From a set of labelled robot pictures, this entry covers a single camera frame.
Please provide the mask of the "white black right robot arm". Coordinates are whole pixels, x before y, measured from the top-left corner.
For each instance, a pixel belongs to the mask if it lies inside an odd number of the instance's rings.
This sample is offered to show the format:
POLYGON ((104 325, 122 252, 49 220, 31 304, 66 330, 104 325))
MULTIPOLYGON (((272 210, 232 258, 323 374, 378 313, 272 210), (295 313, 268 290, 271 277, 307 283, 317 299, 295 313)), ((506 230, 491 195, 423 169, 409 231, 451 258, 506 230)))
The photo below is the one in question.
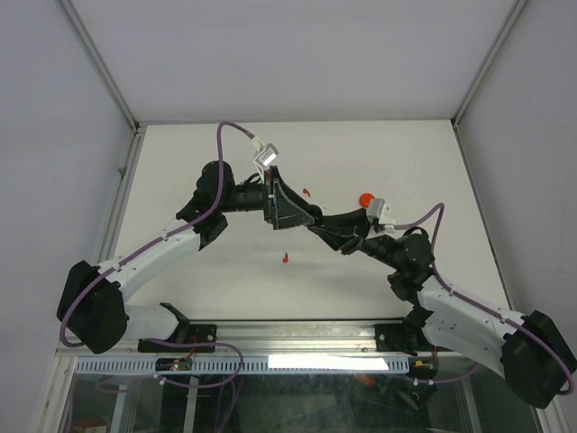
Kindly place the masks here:
POLYGON ((390 288, 412 306, 403 320, 410 347, 431 344, 464 355, 499 375, 522 401, 538 409, 573 393, 576 357, 549 316, 499 307, 438 271, 438 233, 428 233, 422 225, 443 214, 439 203, 413 223, 385 226, 361 208, 323 216, 308 229, 343 255, 364 253, 393 269, 387 278, 390 288))

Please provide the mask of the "black round charging case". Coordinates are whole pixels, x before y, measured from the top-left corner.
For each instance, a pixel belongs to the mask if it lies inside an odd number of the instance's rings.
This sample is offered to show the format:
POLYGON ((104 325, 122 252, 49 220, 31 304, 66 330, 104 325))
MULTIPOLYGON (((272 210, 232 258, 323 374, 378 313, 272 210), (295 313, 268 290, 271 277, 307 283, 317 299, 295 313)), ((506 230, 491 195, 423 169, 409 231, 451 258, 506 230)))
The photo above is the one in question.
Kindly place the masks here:
POLYGON ((320 227, 324 224, 324 217, 323 216, 315 216, 314 221, 311 226, 320 227))

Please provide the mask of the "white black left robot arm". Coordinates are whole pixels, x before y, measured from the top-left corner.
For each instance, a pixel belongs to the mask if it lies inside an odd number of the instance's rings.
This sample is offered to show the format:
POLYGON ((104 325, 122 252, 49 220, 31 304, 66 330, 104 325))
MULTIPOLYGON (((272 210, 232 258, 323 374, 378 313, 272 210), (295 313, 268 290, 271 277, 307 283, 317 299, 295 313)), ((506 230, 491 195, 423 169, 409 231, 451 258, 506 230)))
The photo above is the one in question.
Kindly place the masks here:
POLYGON ((261 211, 276 230, 312 226, 322 216, 282 180, 277 167, 269 167, 259 182, 238 184, 228 163, 212 161, 191 200, 150 240, 97 265, 81 261, 70 269, 57 309, 63 332, 96 355, 124 339, 151 340, 173 351, 192 342, 188 318, 171 304, 128 302, 166 268, 213 243, 228 226, 226 213, 251 211, 261 211))

